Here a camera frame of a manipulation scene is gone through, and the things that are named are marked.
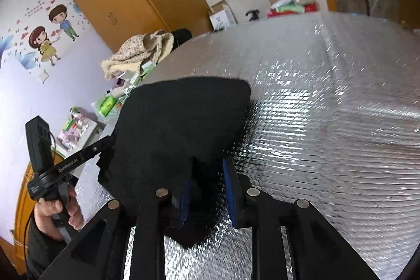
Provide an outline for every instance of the cable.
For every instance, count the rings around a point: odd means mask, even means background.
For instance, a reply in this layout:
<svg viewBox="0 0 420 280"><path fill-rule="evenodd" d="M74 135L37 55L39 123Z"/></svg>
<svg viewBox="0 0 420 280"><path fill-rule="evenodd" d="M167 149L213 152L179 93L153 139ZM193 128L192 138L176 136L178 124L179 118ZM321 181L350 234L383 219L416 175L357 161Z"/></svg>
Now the cable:
<svg viewBox="0 0 420 280"><path fill-rule="evenodd" d="M57 150L56 150L56 148L57 148L57 144L56 144L56 142L55 142L55 138L54 138L53 134L51 133L51 131L50 131L50 138L52 138L52 140L53 140L53 142L54 142L54 153L57 153Z"/></svg>
<svg viewBox="0 0 420 280"><path fill-rule="evenodd" d="M31 214L28 217L27 223L25 225L25 231L24 231L24 259L25 259L25 267L27 269L28 280L31 280L31 279L29 277L28 261L27 261L27 257L26 257L26 234L27 234L27 231L28 231L29 222L31 221L32 216L34 215L34 211L35 211L35 208L32 209Z"/></svg>

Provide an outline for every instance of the beige blanket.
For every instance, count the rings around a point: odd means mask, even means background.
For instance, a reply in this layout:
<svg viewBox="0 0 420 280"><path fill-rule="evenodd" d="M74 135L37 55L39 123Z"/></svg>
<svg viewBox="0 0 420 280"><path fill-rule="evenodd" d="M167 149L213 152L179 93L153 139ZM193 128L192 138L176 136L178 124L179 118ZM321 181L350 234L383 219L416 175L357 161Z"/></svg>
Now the beige blanket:
<svg viewBox="0 0 420 280"><path fill-rule="evenodd" d="M158 64L169 55L173 46L174 36L163 30L133 36L110 59L101 62L105 79L112 79L118 72L127 70L142 74L141 66L145 62L152 61Z"/></svg>

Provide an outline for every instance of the metal bolt head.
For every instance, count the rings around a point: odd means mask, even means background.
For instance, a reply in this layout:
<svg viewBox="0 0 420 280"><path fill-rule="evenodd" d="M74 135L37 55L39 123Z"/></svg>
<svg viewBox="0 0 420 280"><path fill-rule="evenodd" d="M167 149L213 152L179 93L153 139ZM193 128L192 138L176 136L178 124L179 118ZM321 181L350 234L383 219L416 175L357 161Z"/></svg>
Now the metal bolt head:
<svg viewBox="0 0 420 280"><path fill-rule="evenodd" d="M161 188L156 190L156 196L157 197L165 197L169 191L167 189Z"/></svg>
<svg viewBox="0 0 420 280"><path fill-rule="evenodd" d="M309 207L309 202L306 199L298 199L297 206L302 209Z"/></svg>
<svg viewBox="0 0 420 280"><path fill-rule="evenodd" d="M249 188L246 193L252 197L258 196L260 194L260 190L256 188Z"/></svg>
<svg viewBox="0 0 420 280"><path fill-rule="evenodd" d="M120 202L116 199L110 200L108 202L108 208L109 209L117 209L120 206Z"/></svg>

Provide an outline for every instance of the green packet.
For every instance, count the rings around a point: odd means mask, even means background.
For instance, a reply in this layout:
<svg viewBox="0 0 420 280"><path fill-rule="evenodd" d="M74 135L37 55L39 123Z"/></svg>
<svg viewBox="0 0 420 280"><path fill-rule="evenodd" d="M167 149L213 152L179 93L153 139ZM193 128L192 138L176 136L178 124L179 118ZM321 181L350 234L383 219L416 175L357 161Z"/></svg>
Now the green packet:
<svg viewBox="0 0 420 280"><path fill-rule="evenodd" d="M101 103L98 108L98 112L101 113L103 116L107 116L109 112L114 108L115 104L118 102L116 98L113 96L107 96L105 100Z"/></svg>

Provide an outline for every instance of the table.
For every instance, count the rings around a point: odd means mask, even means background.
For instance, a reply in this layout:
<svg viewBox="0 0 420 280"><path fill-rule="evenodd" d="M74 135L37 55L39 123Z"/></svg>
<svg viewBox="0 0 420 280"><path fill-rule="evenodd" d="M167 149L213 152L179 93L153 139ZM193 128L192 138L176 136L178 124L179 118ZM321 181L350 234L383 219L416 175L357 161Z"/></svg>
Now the table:
<svg viewBox="0 0 420 280"><path fill-rule="evenodd" d="M144 83L246 79L253 107L232 151L237 169L276 199L308 199L381 280L394 280L420 242L419 43L383 19L286 16L193 39ZM87 220L111 198L95 161L76 187ZM203 245L166 238L165 257L167 279L250 279L251 232L233 230L222 211Z"/></svg>

